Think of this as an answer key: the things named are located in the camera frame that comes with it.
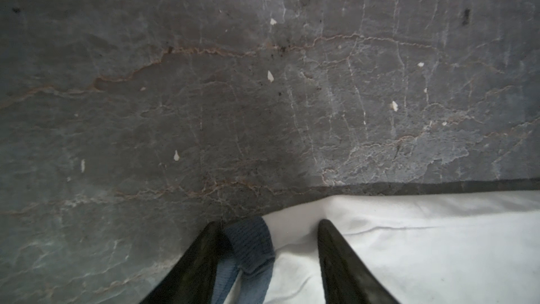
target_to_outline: gray marble floor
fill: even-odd
[[[539,8],[2,0],[0,301],[135,303],[327,195],[539,188]]]

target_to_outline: white fabric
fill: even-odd
[[[316,228],[331,220],[402,304],[540,302],[540,192],[332,196],[263,216],[265,303],[325,302]]]

